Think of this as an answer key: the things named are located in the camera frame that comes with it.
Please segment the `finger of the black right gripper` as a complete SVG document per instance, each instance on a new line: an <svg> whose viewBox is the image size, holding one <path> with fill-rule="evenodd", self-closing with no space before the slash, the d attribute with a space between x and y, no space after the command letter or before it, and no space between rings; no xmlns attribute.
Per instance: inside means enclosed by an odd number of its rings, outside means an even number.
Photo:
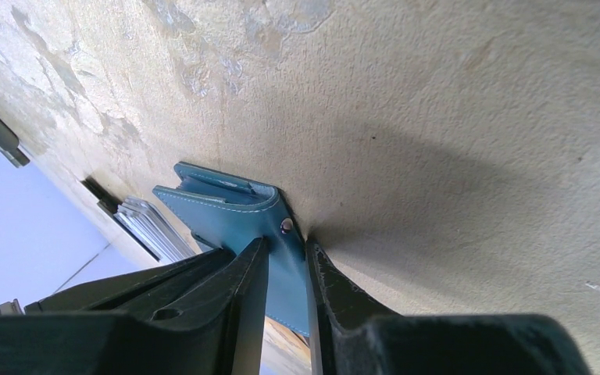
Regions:
<svg viewBox="0 0 600 375"><path fill-rule="evenodd" d="M235 258L231 250L213 249L166 266L78 284L24 307L26 313L112 310L143 295L172 277L189 271L200 279Z"/></svg>

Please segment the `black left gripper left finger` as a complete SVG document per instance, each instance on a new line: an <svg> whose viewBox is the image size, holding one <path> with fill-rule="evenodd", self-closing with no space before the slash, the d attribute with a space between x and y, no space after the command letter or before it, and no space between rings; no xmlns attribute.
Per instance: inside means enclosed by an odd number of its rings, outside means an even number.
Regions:
<svg viewBox="0 0 600 375"><path fill-rule="evenodd" d="M0 374L257 374L268 244L112 310L0 313Z"/></svg>

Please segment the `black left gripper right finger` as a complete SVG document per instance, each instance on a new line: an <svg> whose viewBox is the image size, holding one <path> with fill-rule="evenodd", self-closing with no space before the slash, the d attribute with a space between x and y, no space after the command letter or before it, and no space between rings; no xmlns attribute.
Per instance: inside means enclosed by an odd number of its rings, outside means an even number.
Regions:
<svg viewBox="0 0 600 375"><path fill-rule="evenodd" d="M315 374L588 374L575 341L538 314L404 316L305 244Z"/></svg>

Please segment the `blue leather card holder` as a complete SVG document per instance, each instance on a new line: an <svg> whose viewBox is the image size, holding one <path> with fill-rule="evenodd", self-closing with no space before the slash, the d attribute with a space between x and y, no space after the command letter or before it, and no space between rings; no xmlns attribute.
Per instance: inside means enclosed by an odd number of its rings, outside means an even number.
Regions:
<svg viewBox="0 0 600 375"><path fill-rule="evenodd" d="M309 335L305 242L280 190L216 170L179 162L178 187L156 186L154 195L200 245L238 254L256 238L269 249L266 315Z"/></svg>

